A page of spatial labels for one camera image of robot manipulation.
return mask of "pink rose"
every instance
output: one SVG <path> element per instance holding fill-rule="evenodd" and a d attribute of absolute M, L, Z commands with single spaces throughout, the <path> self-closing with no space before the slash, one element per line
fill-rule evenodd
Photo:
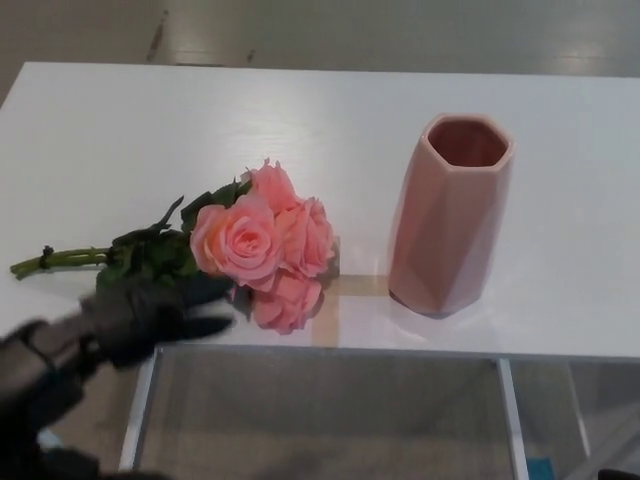
<path fill-rule="evenodd" d="M 307 277 L 327 270 L 334 255 L 333 228 L 320 200 L 310 198 L 283 211 L 276 217 L 276 225 L 284 238 L 284 268 Z"/>
<path fill-rule="evenodd" d="M 281 334 L 301 329 L 321 291 L 317 280 L 279 270 L 270 292 L 254 292 L 254 318 L 262 328 L 273 328 Z"/>
<path fill-rule="evenodd" d="M 294 208 L 301 202 L 293 189 L 287 172 L 280 166 L 280 162 L 276 162 L 276 166 L 272 167 L 267 158 L 262 168 L 250 170 L 249 176 L 251 190 L 266 198 L 271 210 L 276 215 L 283 210 Z"/>
<path fill-rule="evenodd" d="M 229 209 L 201 208 L 191 251 L 203 272 L 222 272 L 239 285 L 268 291 L 282 262 L 282 239 L 266 200 L 249 193 Z"/>

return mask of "table leg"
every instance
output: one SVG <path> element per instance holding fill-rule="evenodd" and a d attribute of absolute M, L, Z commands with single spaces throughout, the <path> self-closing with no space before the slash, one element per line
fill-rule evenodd
<path fill-rule="evenodd" d="M 498 360 L 498 374 L 500 375 L 502 398 L 506 411 L 507 430 L 510 440 L 509 448 L 511 450 L 514 478 L 516 480 L 529 480 L 527 458 L 524 453 L 522 428 L 520 426 L 520 416 L 518 415 L 518 404 L 516 402 L 516 392 L 513 387 L 513 377 L 511 376 L 511 364 L 509 360 Z"/>
<path fill-rule="evenodd" d="M 149 395 L 156 373 L 156 365 L 159 363 L 160 351 L 156 349 L 151 358 L 140 367 L 138 383 L 131 403 L 127 433 L 122 444 L 119 470 L 131 470 L 138 466 L 141 443 L 148 415 Z"/>

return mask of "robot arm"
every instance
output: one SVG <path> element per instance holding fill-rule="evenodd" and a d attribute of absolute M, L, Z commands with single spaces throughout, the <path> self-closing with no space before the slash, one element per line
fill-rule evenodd
<path fill-rule="evenodd" d="M 83 398 L 84 382 L 104 362 L 123 369 L 147 359 L 156 345 L 224 331 L 231 319 L 190 318 L 193 307 L 223 298 L 228 278 L 192 277 L 174 289 L 121 285 L 81 300 L 79 312 L 35 320 L 0 342 L 0 478 L 22 463 L 37 434 Z"/>

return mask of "vase opening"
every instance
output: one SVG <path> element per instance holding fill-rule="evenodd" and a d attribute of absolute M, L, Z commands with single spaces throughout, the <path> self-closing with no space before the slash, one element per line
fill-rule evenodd
<path fill-rule="evenodd" d="M 481 120 L 444 120 L 428 136 L 433 149 L 456 167 L 491 167 L 498 163 L 508 144 Z"/>

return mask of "hexagonal vase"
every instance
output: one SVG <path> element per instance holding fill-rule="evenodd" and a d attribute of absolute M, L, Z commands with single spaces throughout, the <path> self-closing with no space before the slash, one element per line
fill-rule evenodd
<path fill-rule="evenodd" d="M 424 130 L 398 205 L 389 290 L 411 310 L 475 302 L 500 229 L 514 144 L 483 115 L 441 115 Z"/>

